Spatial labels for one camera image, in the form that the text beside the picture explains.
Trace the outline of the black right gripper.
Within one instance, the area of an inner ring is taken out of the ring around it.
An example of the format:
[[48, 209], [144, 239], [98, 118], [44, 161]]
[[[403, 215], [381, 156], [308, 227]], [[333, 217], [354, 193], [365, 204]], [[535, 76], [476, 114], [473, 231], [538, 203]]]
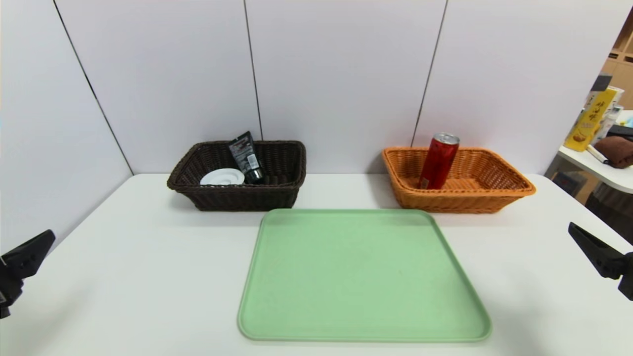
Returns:
[[633, 253], [620, 253], [574, 222], [569, 223], [568, 234], [602, 277], [614, 280], [621, 277], [618, 289], [633, 301]]

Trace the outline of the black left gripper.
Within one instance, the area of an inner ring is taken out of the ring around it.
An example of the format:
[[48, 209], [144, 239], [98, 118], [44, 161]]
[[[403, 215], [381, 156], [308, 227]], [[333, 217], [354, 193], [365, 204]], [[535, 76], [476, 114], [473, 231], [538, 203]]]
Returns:
[[54, 232], [48, 229], [2, 255], [0, 318], [10, 316], [9, 308], [22, 295], [23, 279], [38, 273], [55, 241]]

